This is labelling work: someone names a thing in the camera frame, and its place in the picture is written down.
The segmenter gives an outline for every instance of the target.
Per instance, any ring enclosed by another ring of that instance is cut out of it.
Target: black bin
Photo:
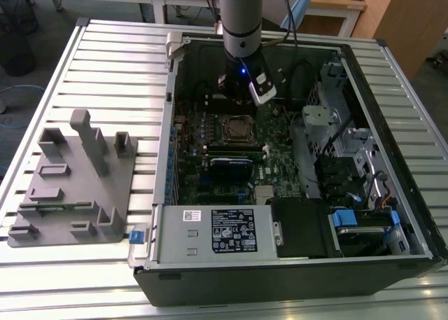
[[[0,0],[0,8],[17,33],[28,35],[39,28],[30,0]]]
[[[23,76],[36,66],[27,37],[0,20],[0,66],[9,76]]]

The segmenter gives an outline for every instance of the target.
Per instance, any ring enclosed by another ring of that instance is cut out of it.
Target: gray plastic holder
[[[137,139],[103,137],[84,109],[73,111],[70,125],[79,137],[42,132],[43,153],[8,234],[12,247],[123,239]]]

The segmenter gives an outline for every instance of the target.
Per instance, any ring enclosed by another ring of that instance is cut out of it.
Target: slotted metal surface
[[[151,220],[167,77],[165,38],[175,29],[211,33],[201,27],[99,20],[76,28],[1,187],[7,195],[0,201],[0,318],[378,319],[393,314],[399,319],[446,319],[447,269],[362,298],[156,309],[127,266],[126,239],[118,244],[8,247],[9,226],[39,159],[37,137],[43,127],[60,127],[63,133],[74,134],[68,119],[76,107],[89,109],[92,125],[104,135],[119,130],[139,138],[127,231]],[[447,147],[388,50],[369,40],[301,39],[348,43],[353,48],[440,232],[448,240]]]

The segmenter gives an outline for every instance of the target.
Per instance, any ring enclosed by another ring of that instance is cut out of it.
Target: power supply label
[[[211,248],[214,253],[257,252],[253,209],[211,211]]]

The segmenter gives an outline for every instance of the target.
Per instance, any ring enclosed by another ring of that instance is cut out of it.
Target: white sticker
[[[183,221],[201,221],[201,211],[200,210],[184,210],[183,211]]]
[[[266,82],[266,74],[261,73],[260,75],[257,76],[256,79],[258,84],[263,84],[264,82]]]
[[[349,10],[363,10],[364,6],[359,6],[359,5],[348,5],[347,8]]]

